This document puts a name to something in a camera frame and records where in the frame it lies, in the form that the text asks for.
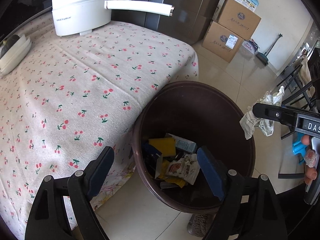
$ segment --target refrigerator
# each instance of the refrigerator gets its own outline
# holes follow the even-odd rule
[[[152,13],[113,10],[112,20],[158,31],[190,45],[203,39],[219,0],[145,0],[174,6],[172,17]]]

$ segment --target finger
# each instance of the finger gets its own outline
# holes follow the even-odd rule
[[[308,166],[306,166],[306,177],[314,180],[317,178],[317,171],[315,168],[310,168]]]
[[[310,185],[312,182],[312,179],[309,179],[307,176],[304,176],[304,182],[305,184]]]
[[[301,142],[304,145],[309,145],[310,144],[310,135],[305,134],[304,136],[302,136]]]

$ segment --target blue logo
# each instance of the blue logo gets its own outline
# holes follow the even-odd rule
[[[221,35],[221,36],[220,36],[220,40],[221,40],[222,42],[226,42],[226,41],[228,40],[228,38],[227,38],[225,35]]]
[[[244,19],[245,19],[244,13],[238,13],[238,18],[239,18],[240,20],[244,20]]]

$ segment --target brown trash can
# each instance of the brown trash can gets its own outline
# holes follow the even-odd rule
[[[148,103],[133,131],[132,149],[138,172],[148,189],[168,206],[185,213],[215,212],[221,202],[215,197],[200,170],[194,185],[161,189],[152,179],[142,158],[141,144],[149,138],[171,133],[206,145],[228,169],[252,176],[255,162],[253,137],[246,140],[239,124],[239,107],[219,90],[199,82],[168,84]]]

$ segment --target white handle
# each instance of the white handle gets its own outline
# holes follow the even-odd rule
[[[174,7],[170,4],[133,1],[133,0],[106,0],[104,1],[105,9],[131,10],[172,16]]]

